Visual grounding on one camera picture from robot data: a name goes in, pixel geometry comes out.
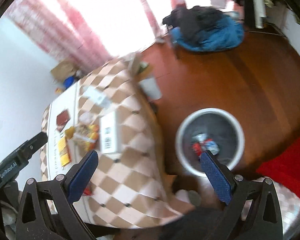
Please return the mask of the checkered table cloth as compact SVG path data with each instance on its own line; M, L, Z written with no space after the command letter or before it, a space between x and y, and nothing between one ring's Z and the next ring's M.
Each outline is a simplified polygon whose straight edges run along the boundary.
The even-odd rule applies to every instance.
M46 108L42 130L48 142L40 153L43 180L65 174L85 155L84 145L70 139L70 163L61 165L58 143L63 134L57 129L57 116L62 111L70 116L66 128L85 119L98 128L98 167L89 193L74 204L84 222L121 229L151 228L194 209L185 191L171 190L157 119L123 60L93 70Z

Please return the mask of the blue lidded jar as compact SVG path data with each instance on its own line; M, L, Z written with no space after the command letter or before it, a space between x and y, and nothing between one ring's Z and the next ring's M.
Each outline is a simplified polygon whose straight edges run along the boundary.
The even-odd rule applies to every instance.
M63 86L65 89L68 89L69 87L71 87L73 85L73 83L76 82L76 79L74 76L70 76L67 77L64 81L63 81Z

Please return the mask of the yellow orange snack bag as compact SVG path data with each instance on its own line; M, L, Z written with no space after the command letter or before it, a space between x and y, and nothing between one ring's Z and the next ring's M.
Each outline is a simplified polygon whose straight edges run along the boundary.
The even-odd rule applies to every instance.
M99 139L99 126L96 124L75 126L74 143L86 152L93 150Z

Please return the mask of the red cola can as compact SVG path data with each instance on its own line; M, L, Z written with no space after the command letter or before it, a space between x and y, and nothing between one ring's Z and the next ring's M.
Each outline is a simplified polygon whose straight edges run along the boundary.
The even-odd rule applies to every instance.
M199 142L195 142L192 144L192 149L194 151L194 153L196 154L197 157L200 157L202 154L202 148Z

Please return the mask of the brown paper bag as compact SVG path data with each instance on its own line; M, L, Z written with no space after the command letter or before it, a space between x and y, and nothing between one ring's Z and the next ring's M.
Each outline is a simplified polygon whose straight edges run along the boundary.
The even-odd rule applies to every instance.
M63 82L65 79L74 76L78 71L77 64L70 60L63 60L52 70L50 70L51 75L58 82Z

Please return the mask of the clear plastic wrapper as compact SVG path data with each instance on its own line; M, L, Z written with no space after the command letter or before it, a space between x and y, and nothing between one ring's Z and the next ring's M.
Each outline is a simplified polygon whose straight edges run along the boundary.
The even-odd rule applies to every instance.
M90 112L84 112L78 118L79 123L84 124L86 126L92 124L95 120L95 116Z

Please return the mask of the blue black clothes pile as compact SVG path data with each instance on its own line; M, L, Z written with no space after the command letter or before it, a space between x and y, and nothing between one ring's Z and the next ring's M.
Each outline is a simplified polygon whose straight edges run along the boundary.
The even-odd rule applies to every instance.
M177 7L162 19L173 45L192 52L224 51L239 46L243 25L213 7Z

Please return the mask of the red orange snack wrapper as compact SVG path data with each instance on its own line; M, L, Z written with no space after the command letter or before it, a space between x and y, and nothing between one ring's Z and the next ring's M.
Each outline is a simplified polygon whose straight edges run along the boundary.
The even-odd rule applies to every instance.
M92 183L88 183L83 191L84 196L92 196L93 195L93 186Z

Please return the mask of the yellow packet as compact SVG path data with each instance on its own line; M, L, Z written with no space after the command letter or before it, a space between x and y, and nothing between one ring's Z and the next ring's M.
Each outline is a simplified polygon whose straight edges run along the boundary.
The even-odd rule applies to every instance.
M58 151L60 156L61 167L65 167L71 162L71 156L67 145L66 137L62 137L58 141Z

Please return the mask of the red cushion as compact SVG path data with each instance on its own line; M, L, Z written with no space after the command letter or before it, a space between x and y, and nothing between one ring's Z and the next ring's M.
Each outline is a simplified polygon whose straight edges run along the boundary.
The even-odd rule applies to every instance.
M256 173L282 184L300 198L300 137L282 154L262 163Z

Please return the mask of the white barcode box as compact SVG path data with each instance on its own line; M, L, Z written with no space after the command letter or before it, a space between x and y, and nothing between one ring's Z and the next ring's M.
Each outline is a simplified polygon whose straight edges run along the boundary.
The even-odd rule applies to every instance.
M100 118L100 149L102 154L121 151L120 124L115 110L107 111Z

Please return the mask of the white round trash bin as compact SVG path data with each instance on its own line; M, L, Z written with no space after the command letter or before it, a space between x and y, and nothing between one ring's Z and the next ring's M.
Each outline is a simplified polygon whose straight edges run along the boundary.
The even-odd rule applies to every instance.
M195 143L199 143L202 150L210 150L232 171L243 156L245 138L238 120L225 110L204 108L190 114L177 130L175 150L187 173L205 177L193 149Z

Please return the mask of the dark red foil bag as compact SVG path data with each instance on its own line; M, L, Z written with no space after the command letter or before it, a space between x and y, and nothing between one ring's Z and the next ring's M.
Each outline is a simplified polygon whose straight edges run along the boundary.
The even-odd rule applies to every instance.
M56 118L57 131L61 132L69 120L70 115L67 109L63 110L60 114L58 114Z

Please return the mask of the pink floral curtain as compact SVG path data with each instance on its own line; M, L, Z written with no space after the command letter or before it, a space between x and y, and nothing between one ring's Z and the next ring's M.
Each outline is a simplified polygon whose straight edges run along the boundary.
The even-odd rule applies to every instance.
M6 11L32 41L84 72L163 42L161 20L185 0L15 0Z

